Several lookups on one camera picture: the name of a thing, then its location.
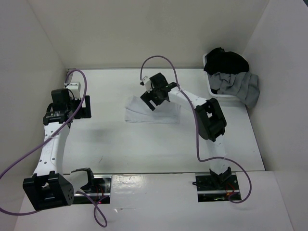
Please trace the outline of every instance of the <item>folded towel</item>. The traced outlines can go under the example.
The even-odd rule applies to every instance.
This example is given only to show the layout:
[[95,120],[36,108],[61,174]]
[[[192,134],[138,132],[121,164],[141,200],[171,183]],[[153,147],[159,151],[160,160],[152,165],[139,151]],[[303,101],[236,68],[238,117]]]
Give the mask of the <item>folded towel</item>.
[[130,123],[176,124],[180,121],[180,106],[164,101],[152,111],[139,97],[128,99],[125,121]]

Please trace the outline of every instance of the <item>red wire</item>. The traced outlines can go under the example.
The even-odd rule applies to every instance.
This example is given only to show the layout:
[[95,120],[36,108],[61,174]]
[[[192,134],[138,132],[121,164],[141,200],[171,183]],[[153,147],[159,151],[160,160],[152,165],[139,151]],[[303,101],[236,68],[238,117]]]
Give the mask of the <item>red wire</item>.
[[[232,192],[230,194],[228,194],[228,185],[230,185],[232,187]],[[233,195],[234,191],[235,191],[234,186],[228,182],[228,184],[226,185],[226,196]]]
[[95,186],[96,187],[96,198],[95,198],[95,201],[98,199],[98,187],[97,186]]
[[104,196],[104,191],[103,191],[103,188],[102,188],[101,185],[100,185],[100,188],[101,188],[101,191],[102,191],[102,196]]

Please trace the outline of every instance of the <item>small white connector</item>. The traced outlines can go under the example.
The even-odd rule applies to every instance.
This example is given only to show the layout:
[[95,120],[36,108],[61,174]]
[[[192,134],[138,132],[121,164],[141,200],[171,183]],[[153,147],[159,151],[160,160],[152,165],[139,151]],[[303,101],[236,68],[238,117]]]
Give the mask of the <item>small white connector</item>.
[[148,76],[143,77],[140,83],[143,83],[142,85],[145,86],[145,89],[147,92],[150,92],[153,90],[150,78]]
[[80,89],[81,84],[79,82],[71,82],[66,86],[67,89],[70,89],[75,96],[75,100],[80,100]]

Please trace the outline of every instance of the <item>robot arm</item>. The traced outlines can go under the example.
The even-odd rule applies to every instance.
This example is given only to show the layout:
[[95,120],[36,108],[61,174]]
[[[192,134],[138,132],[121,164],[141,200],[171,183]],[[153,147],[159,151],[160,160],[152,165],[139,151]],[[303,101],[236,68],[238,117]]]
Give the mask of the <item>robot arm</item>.
[[[141,99],[152,111],[155,110],[155,107],[151,102],[158,106],[165,100],[179,104],[186,110],[191,111],[191,105],[181,93],[183,91],[193,104],[198,121],[199,135],[206,140],[210,157],[226,155],[223,134],[227,122],[216,99],[207,100],[186,90],[179,90],[176,83],[168,84],[161,73],[150,78],[144,77],[141,80],[141,85],[146,87],[146,92],[141,96]],[[210,163],[210,173],[215,179],[216,185],[219,185],[231,175],[231,168],[224,160],[213,160]]]
[[[51,96],[53,103],[50,104],[43,118],[45,140],[49,139],[69,119],[80,104],[80,83],[70,83],[65,89],[53,90]],[[85,97],[85,103],[86,107],[81,108],[74,119],[91,118],[89,96]],[[90,168],[77,169],[69,176],[63,176],[64,148],[71,122],[43,146],[33,176],[24,179],[24,191],[37,211],[71,205],[77,190],[86,189],[92,185],[94,176]]]

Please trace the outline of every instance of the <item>black bracket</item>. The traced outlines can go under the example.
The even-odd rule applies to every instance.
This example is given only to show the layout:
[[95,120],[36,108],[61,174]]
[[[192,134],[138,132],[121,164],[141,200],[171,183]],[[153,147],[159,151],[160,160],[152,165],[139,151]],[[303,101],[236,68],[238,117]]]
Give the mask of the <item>black bracket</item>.
[[93,174],[91,168],[89,168],[89,167],[79,168],[79,169],[76,169],[72,172],[79,172],[79,171],[87,172],[88,183],[81,187],[81,189],[86,192],[88,189],[90,189],[94,185],[94,174]]
[[150,77],[152,90],[150,92],[145,92],[140,98],[148,105],[148,107],[154,111],[155,107],[150,101],[155,103],[156,106],[161,105],[165,100],[169,100],[168,92],[177,86],[176,83],[172,82],[168,84],[165,76],[162,73],[158,73]]
[[195,108],[199,125],[199,135],[205,140],[216,141],[216,138],[225,133],[227,125],[218,101],[214,98],[207,100]]
[[24,179],[23,188],[36,211],[68,206],[74,200],[72,184],[54,171]]
[[212,170],[210,170],[210,174],[212,183],[217,189],[219,189],[222,183],[224,183],[232,175],[232,172],[231,168],[228,167],[228,169],[224,173],[220,173],[219,175],[213,172]]
[[[64,123],[69,119],[72,113],[78,108],[81,100],[71,100],[69,90],[57,89],[51,91],[52,103],[48,106],[47,112],[43,118],[43,124],[59,122]],[[85,97],[86,107],[81,107],[74,116],[74,119],[91,118],[90,96]]]

